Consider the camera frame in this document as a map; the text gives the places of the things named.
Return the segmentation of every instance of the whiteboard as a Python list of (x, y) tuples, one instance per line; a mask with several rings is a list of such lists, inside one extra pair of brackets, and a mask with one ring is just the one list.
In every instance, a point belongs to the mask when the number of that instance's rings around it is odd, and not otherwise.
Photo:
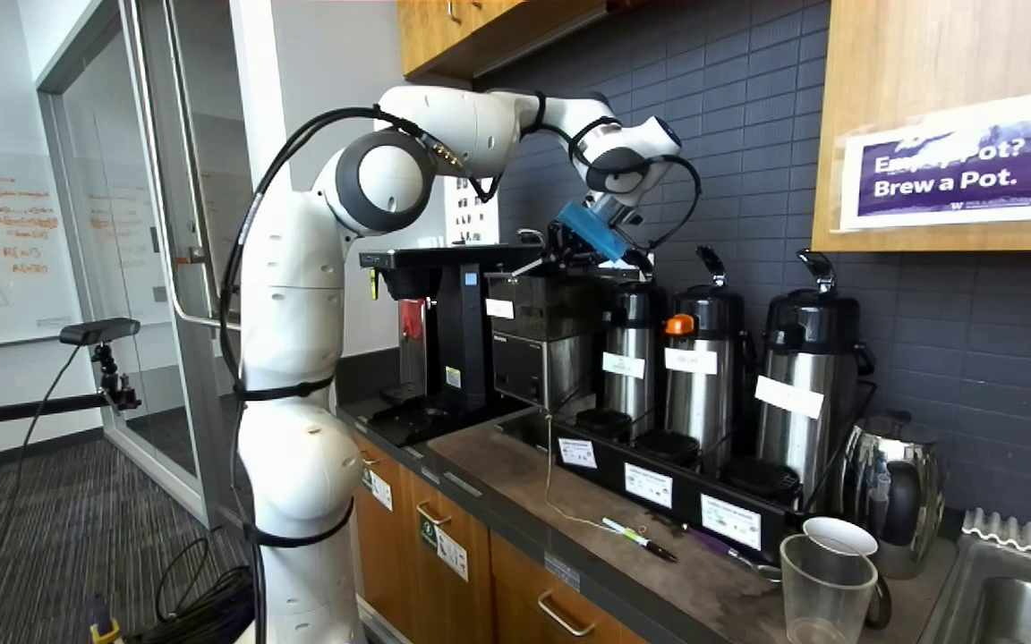
[(42, 154), (0, 150), (0, 342), (75, 321), (75, 279)]

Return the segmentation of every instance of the blue component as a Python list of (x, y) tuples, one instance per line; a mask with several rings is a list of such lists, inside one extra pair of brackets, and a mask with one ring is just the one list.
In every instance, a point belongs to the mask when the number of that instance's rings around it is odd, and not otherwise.
[(561, 204), (561, 212), (555, 217), (568, 231), (575, 231), (606, 262), (623, 262), (625, 241), (616, 230), (608, 230), (606, 221), (598, 221), (598, 214), (589, 206), (568, 199), (568, 204)]

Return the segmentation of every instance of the thermal carafe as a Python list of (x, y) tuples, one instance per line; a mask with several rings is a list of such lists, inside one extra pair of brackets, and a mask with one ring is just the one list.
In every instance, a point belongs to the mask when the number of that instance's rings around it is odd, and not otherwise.
[(835, 270), (824, 255), (797, 252), (817, 289), (771, 301), (767, 366), (758, 398), (758, 457), (795, 470), (797, 507), (826, 507), (837, 449), (858, 415), (858, 377), (871, 363), (858, 342), (858, 304), (837, 296)]
[(629, 439), (660, 415), (660, 308), (651, 283), (619, 283), (602, 342), (602, 409), (629, 420)]
[(730, 457), (738, 367), (748, 356), (744, 304), (725, 289), (723, 262), (699, 246), (713, 285), (681, 292), (678, 313), (667, 320), (667, 434), (685, 434), (699, 444), (703, 457), (723, 466)]

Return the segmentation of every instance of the cabinet door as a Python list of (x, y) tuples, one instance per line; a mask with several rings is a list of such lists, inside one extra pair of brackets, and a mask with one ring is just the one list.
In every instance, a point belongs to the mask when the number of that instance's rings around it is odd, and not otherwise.
[(395, 631), (410, 632), (415, 589), (407, 582), (410, 549), (401, 549), (407, 542), (401, 466), (361, 435), (355, 435), (355, 444), (366, 457), (366, 478), (355, 493), (361, 599), (395, 624)]
[(425, 478), (410, 485), (407, 549), (415, 551), (415, 636), (417, 644), (485, 644), (489, 636), (489, 551), (485, 526), (451, 506)]
[(489, 542), (496, 644), (637, 641), (619, 618), (546, 577), (503, 542)]

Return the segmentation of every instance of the floor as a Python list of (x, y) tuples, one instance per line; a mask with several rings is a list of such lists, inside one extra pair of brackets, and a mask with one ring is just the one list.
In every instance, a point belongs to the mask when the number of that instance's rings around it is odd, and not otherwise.
[(0, 641), (11, 644), (89, 641), (96, 599), (124, 632), (155, 625), (157, 582), (161, 611), (170, 611), (193, 577), (201, 593), (246, 562), (244, 542), (228, 530), (211, 532), (204, 567), (201, 549), (184, 553), (204, 537), (201, 524), (100, 434), (0, 457), (0, 537)]

